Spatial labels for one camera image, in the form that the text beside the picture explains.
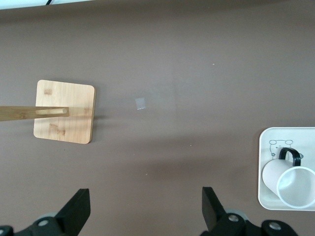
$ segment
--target white mug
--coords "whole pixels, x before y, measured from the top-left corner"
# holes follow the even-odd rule
[[[293,163],[285,159],[290,152]],[[297,150],[284,147],[279,159],[269,161],[262,170],[265,185],[291,208],[303,209],[315,203],[315,172],[302,167]]]

